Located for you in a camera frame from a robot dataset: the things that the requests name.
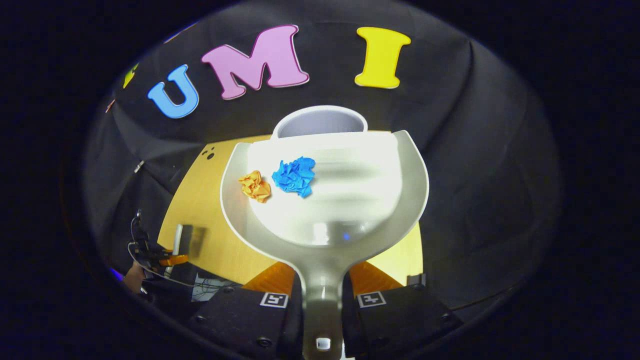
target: dustpan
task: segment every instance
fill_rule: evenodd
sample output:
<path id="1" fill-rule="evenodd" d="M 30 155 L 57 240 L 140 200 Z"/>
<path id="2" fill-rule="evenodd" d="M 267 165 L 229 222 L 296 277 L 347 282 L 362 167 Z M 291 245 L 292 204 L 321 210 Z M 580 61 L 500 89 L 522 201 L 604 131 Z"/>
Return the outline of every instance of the dustpan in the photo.
<path id="1" fill-rule="evenodd" d="M 312 194 L 304 199 L 281 191 L 271 178 L 280 161 L 300 156 L 316 161 Z M 238 183 L 254 170 L 271 185 L 264 204 L 247 197 Z M 351 131 L 239 143 L 220 189 L 233 232 L 298 273 L 305 359 L 340 359 L 342 280 L 354 264 L 409 233 L 426 206 L 429 180 L 406 131 Z"/>

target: table surface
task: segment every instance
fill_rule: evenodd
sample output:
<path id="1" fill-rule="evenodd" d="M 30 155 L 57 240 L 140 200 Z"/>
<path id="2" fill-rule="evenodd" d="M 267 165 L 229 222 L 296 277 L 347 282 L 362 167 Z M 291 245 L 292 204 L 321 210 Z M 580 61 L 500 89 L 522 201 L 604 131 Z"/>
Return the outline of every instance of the table surface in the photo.
<path id="1" fill-rule="evenodd" d="M 220 181 L 236 144 L 268 140 L 270 137 L 251 136 L 207 144 L 173 196 L 160 228 L 158 243 L 172 249 L 178 224 L 202 228 L 204 232 L 191 240 L 189 262 L 240 284 L 246 284 L 276 263 L 244 244 L 228 226 L 220 208 Z M 368 262 L 406 285 L 407 275 L 422 273 L 419 224 L 400 242 Z"/>

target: letter m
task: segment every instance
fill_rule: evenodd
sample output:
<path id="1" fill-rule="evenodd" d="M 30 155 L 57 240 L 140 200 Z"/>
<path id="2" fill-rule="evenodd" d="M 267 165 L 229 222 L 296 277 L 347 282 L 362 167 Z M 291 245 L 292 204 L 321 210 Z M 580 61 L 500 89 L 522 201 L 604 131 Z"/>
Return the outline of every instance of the letter m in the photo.
<path id="1" fill-rule="evenodd" d="M 260 90 L 264 67 L 269 67 L 271 77 L 267 84 L 274 88 L 302 85 L 309 81 L 303 72 L 293 46 L 293 35 L 298 32 L 295 25 L 283 25 L 264 30 L 255 39 L 251 56 L 243 54 L 229 45 L 219 46 L 202 57 L 202 62 L 211 64 L 220 84 L 222 98 L 235 99 L 244 95 L 246 88 L 238 85 L 241 79 L 254 90 Z"/>

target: foam letter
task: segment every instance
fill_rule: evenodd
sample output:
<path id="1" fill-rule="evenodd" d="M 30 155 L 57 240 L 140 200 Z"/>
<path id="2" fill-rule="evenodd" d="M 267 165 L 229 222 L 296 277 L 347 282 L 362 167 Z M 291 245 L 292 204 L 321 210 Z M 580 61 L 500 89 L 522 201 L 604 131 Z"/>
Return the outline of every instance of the foam letter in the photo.
<path id="1" fill-rule="evenodd" d="M 235 99 L 246 93 L 236 78 L 242 79 L 254 90 L 260 90 L 264 67 L 269 67 L 271 77 L 267 85 L 273 88 L 302 85 L 309 81 L 303 72 L 293 46 L 293 35 L 298 32 L 295 25 L 283 25 L 264 30 L 255 39 L 251 56 L 229 45 L 219 46 L 202 57 L 202 62 L 211 64 L 222 84 L 222 98 Z"/>
<path id="2" fill-rule="evenodd" d="M 411 43 L 405 34 L 382 28 L 358 28 L 358 35 L 367 41 L 364 70 L 355 78 L 356 84 L 372 88 L 393 89 L 400 85 L 396 65 L 402 45 Z"/>
<path id="3" fill-rule="evenodd" d="M 182 104 L 176 105 L 169 99 L 164 90 L 163 82 L 156 84 L 147 94 L 147 97 L 156 103 L 160 111 L 172 119 L 185 117 L 198 106 L 198 92 L 187 76 L 187 68 L 187 65 L 178 66 L 166 77 L 169 81 L 175 81 L 182 94 L 184 94 L 184 102 Z"/>

